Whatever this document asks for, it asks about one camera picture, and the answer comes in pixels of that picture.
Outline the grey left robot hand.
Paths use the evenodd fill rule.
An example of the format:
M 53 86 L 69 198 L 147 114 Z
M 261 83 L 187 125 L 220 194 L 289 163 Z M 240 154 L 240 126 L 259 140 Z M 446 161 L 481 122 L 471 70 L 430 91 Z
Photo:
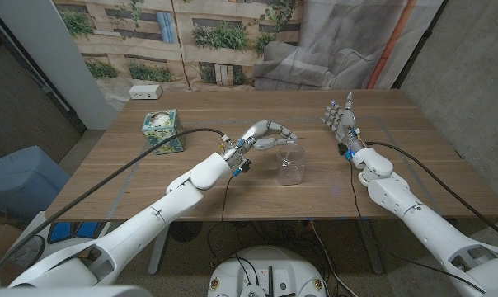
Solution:
M 296 144 L 297 141 L 298 136 L 284 126 L 270 120 L 260 120 L 225 149 L 223 159 L 230 167 L 234 167 L 251 149 L 264 151 L 279 145 Z

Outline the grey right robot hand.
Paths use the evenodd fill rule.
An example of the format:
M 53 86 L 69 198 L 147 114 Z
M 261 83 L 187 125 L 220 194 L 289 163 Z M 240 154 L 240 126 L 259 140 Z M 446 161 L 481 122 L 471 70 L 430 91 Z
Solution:
M 343 107 L 332 101 L 331 105 L 326 107 L 326 112 L 322 118 L 322 122 L 335 134 L 341 155 L 348 153 L 353 156 L 365 148 L 364 142 L 359 139 L 355 116 L 351 110 L 352 106 L 353 93 L 350 92 Z

